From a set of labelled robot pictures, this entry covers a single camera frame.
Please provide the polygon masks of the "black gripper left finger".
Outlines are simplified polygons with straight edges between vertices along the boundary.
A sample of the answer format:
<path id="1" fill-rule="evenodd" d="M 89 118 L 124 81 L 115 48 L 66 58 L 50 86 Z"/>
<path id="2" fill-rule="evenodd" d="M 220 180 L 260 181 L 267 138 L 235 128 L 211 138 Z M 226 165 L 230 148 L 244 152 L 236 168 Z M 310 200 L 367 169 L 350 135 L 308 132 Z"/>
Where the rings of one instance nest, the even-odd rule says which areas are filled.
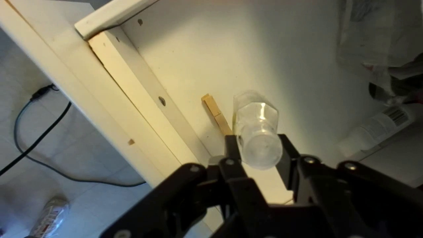
<path id="1" fill-rule="evenodd" d="M 236 138 L 226 136 L 224 145 L 226 157 L 219 161 L 219 172 L 226 198 L 218 238 L 282 238 L 257 185 L 241 167 Z"/>

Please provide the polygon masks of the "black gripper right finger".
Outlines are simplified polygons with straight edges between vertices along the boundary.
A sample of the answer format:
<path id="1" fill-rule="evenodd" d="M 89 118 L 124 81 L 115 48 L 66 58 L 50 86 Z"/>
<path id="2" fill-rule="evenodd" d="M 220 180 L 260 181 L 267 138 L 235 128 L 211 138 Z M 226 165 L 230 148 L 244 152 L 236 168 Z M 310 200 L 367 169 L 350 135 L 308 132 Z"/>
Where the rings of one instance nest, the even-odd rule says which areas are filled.
<path id="1" fill-rule="evenodd" d="M 350 198 L 350 186 L 317 157 L 300 155 L 285 135 L 278 136 L 282 156 L 276 171 L 293 194 L 289 221 L 298 218 L 293 231 L 308 238 L 371 238 L 368 227 Z"/>

